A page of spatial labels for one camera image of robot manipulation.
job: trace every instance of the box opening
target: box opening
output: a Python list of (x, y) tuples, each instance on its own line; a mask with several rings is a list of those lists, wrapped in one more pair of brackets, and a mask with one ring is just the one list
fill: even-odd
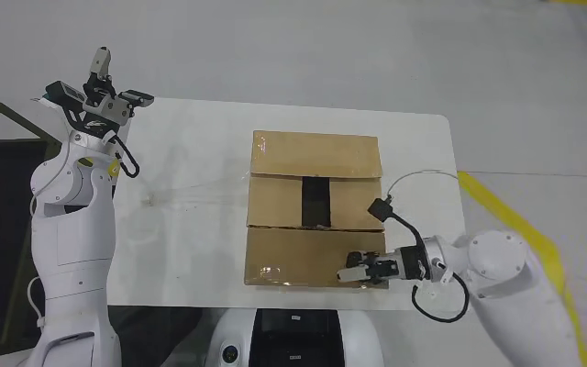
[(332, 227), (328, 177), (302, 177), (302, 227)]

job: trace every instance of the wire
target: wire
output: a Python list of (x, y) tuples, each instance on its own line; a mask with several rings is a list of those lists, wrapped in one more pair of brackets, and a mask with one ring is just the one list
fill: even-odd
[(122, 139), (118, 136), (115, 135), (112, 137), (115, 141), (118, 142), (118, 144), (120, 144), (120, 146), (122, 147), (122, 150), (125, 151), (125, 153), (127, 154), (128, 158), (130, 159), (130, 161), (132, 162), (132, 164), (135, 166), (135, 172), (134, 173), (130, 173), (128, 171), (128, 168), (126, 166), (125, 163), (122, 162), (122, 157), (120, 156), (120, 154), (118, 154), (118, 152), (115, 153), (116, 158), (118, 159), (119, 163), (120, 163), (120, 168), (122, 168), (122, 171), (125, 172), (125, 174), (130, 177), (130, 178), (135, 178), (138, 176), (138, 172), (140, 170), (137, 161), (135, 161), (135, 157), (132, 156), (132, 154), (130, 154), (130, 151), (128, 151), (127, 146), (125, 145), (125, 143), (122, 142)]
[(27, 287), (27, 298), (28, 298), (28, 302), (30, 303), (30, 306), (33, 307), (33, 309), (35, 310), (35, 312), (37, 313), (37, 316), (39, 317), (37, 320), (37, 326), (40, 328), (40, 331), (42, 332), (44, 329), (44, 318), (43, 316), (40, 314), (39, 308), (37, 307), (37, 305), (35, 305), (35, 303), (33, 302), (33, 298), (30, 295), (30, 287), (33, 283), (35, 283), (35, 281), (37, 279), (40, 279), (38, 276), (34, 277), (33, 279), (30, 280), (30, 282), (28, 282), (28, 287)]
[[(40, 99), (32, 98), (31, 101), (40, 102), (44, 106), (49, 107), (53, 111), (55, 111), (55, 113), (59, 115), (59, 119), (63, 122), (63, 125), (65, 126), (66, 136), (69, 136), (70, 132), (67, 129), (67, 121), (61, 117), (59, 112), (57, 112), (57, 105), (53, 104), (51, 101), (49, 101), (45, 98), (40, 98)], [(35, 214), (33, 212), (33, 205), (35, 204), (35, 200), (37, 200), (37, 196), (39, 196), (40, 193), (42, 193), (43, 190), (45, 190), (57, 178), (57, 176), (60, 175), (61, 171), (63, 171), (63, 168), (65, 167), (65, 164), (67, 164), (67, 160), (70, 158), (70, 142), (68, 140), (65, 140), (65, 142), (63, 142), (63, 144), (67, 145), (67, 151), (65, 153), (65, 159), (63, 160), (63, 163), (61, 164), (60, 169), (53, 175), (53, 177), (51, 177), (51, 179), (47, 183), (45, 183), (45, 185), (43, 187), (40, 188), (40, 190), (36, 190), (36, 192), (33, 193), (33, 197), (30, 198), (30, 203), (28, 204), (28, 212), (30, 213), (31, 217), (33, 217)]]
[(408, 174), (405, 174), (405, 175), (401, 176), (400, 178), (398, 178), (397, 180), (395, 180), (392, 183), (391, 186), (389, 186), (389, 189), (387, 190), (387, 197), (391, 197), (393, 199), (392, 194), (391, 194), (393, 188), (397, 185), (397, 183), (399, 183), (400, 181), (402, 181), (404, 178), (409, 177), (409, 176), (412, 176), (414, 174), (421, 174), (421, 173), (444, 174), (445, 176), (450, 176), (450, 177), (455, 178), (457, 180), (459, 179), (458, 176), (456, 176), (456, 175), (454, 175), (452, 173), (441, 171), (441, 170), (422, 170), (422, 171), (410, 172)]
[[(402, 217), (398, 216), (393, 211), (390, 214), (390, 217), (392, 217), (393, 219), (397, 220), (404, 227), (408, 228), (410, 230), (410, 232), (412, 232), (412, 234), (415, 237), (416, 246), (421, 246), (422, 249), (425, 250), (425, 246), (426, 245), (424, 244), (424, 240), (422, 239), (422, 236), (420, 235), (420, 232), (418, 232), (418, 230), (414, 226), (412, 226), (411, 224), (409, 224), (405, 219), (403, 219)], [(426, 270), (425, 272), (423, 272), (424, 276), (422, 276), (422, 278), (424, 279), (424, 278), (426, 278), (426, 273), (430, 272), (430, 269), (429, 269), (429, 266), (427, 266), (427, 262), (425, 262), (425, 261), (422, 264), (422, 266), (424, 266), (424, 268)], [(443, 263), (441, 263), (441, 262), (439, 262), (436, 266), (438, 268), (442, 269), (442, 270), (446, 270), (447, 269), (447, 267)], [(453, 273), (452, 276), (453, 276), (453, 278), (455, 278), (457, 280), (457, 282), (462, 287), (463, 292), (465, 293), (465, 303), (464, 303), (464, 305), (463, 305), (463, 307), (460, 310), (460, 312), (459, 312), (458, 315), (456, 315), (455, 317), (452, 317), (452, 318), (442, 318), (442, 317), (436, 317), (436, 316), (433, 316), (433, 315), (428, 314), (424, 310), (424, 308), (420, 307), (420, 305), (415, 300), (415, 295), (418, 292), (418, 285), (417, 284), (414, 284), (414, 287), (412, 288), (412, 305), (414, 305), (415, 309), (418, 310), (418, 311), (420, 311), (420, 313), (422, 315), (424, 315), (424, 316), (426, 316), (426, 317), (428, 317), (428, 318), (430, 318), (432, 320), (435, 320), (437, 322), (443, 322), (443, 323), (446, 323), (446, 324), (449, 324), (449, 323), (458, 321), (463, 316), (465, 316), (465, 314), (467, 313), (467, 309), (469, 309), (469, 298), (470, 298), (469, 289), (467, 289), (467, 285), (465, 284), (465, 282), (457, 274)]]
[[(447, 269), (447, 267), (442, 263), (437, 264), (437, 267), (442, 270)], [(428, 314), (422, 307), (420, 307), (420, 305), (415, 300), (415, 294), (418, 292), (417, 284), (415, 284), (414, 288), (412, 288), (412, 305), (414, 305), (415, 309), (420, 311), (420, 313), (422, 315), (424, 315), (432, 320), (435, 320), (437, 322), (442, 322), (445, 324), (450, 324), (452, 322), (459, 321), (460, 319), (462, 319), (462, 317), (465, 316), (465, 314), (467, 313), (467, 310), (469, 309), (469, 300), (470, 300), (471, 296), (469, 295), (469, 289), (467, 289), (467, 285), (465, 284), (465, 282), (457, 274), (452, 274), (452, 277), (455, 278), (455, 280), (460, 284), (460, 286), (462, 287), (462, 290), (465, 294), (465, 302), (462, 306), (462, 309), (455, 317), (442, 318), (442, 317), (436, 317), (434, 315)]]

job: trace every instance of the gray floor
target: gray floor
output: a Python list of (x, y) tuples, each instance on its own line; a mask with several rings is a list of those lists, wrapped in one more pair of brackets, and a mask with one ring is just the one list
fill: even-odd
[[(476, 172), (558, 243), (587, 319), (587, 7), (538, 0), (8, 2), (0, 13), (0, 101), (59, 136), (59, 120), (28, 99), (56, 79), (81, 85), (103, 45), (113, 53), (119, 89), (445, 115), (458, 169)], [(25, 136), (0, 118), (2, 139)], [(499, 228), (466, 195), (463, 206), (469, 231)], [(372, 317), (390, 366), (507, 365), (474, 314), (449, 328), (410, 312)], [(187, 343), (187, 354), (177, 356), (197, 361), (189, 351), (198, 348)]]

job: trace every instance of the black panel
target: black panel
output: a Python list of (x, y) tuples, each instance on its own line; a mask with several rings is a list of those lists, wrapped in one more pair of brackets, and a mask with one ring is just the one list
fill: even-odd
[(344, 367), (337, 311), (259, 309), (250, 367)]
[(302, 177), (302, 226), (330, 227), (330, 179)]

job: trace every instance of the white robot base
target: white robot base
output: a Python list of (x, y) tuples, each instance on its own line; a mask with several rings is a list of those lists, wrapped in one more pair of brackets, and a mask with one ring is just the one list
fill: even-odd
[(383, 367), (375, 326), (363, 311), (229, 309), (205, 367)]

